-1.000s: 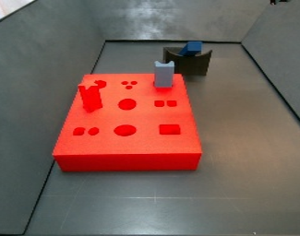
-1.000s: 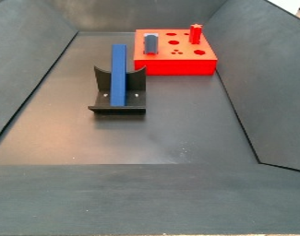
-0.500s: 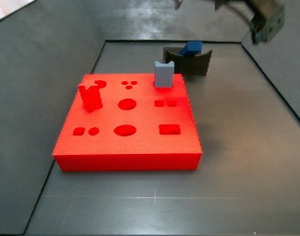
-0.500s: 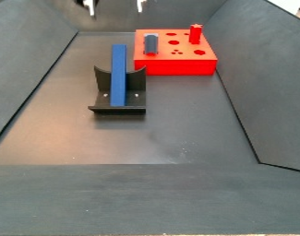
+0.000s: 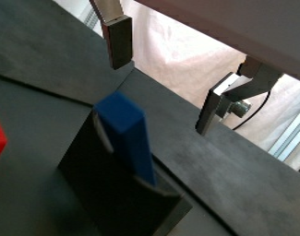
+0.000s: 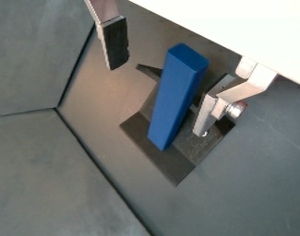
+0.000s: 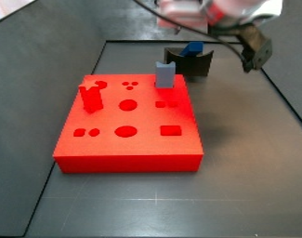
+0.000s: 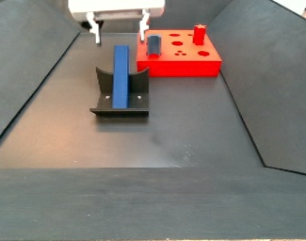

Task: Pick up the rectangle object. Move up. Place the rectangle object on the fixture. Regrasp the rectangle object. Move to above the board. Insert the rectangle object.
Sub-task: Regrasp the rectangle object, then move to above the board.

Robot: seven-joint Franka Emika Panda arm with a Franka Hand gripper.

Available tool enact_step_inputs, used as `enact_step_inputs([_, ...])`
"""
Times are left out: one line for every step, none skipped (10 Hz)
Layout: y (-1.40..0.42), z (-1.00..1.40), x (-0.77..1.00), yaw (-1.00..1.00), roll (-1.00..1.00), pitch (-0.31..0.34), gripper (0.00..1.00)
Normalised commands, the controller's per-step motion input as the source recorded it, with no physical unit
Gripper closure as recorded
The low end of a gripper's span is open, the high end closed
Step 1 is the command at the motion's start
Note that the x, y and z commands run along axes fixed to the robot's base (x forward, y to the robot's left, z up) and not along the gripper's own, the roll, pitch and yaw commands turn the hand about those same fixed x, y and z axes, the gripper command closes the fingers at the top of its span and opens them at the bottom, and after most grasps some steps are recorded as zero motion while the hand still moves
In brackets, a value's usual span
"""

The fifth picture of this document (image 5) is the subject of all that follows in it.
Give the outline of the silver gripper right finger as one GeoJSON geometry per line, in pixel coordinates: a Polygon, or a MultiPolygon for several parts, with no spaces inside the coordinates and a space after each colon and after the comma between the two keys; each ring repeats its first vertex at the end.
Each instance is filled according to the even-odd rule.
{"type": "Polygon", "coordinates": [[[277,69],[246,56],[237,72],[227,73],[209,89],[197,119],[197,132],[205,135],[213,121],[221,120],[234,107],[239,111],[245,99],[269,92],[281,76],[277,69]]]}

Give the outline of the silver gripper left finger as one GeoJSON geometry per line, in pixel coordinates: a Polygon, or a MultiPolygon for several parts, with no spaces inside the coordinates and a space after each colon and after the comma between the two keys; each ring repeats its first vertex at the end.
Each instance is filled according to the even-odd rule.
{"type": "Polygon", "coordinates": [[[122,68],[132,59],[132,19],[123,14],[119,0],[88,0],[102,25],[110,65],[122,68]]]}

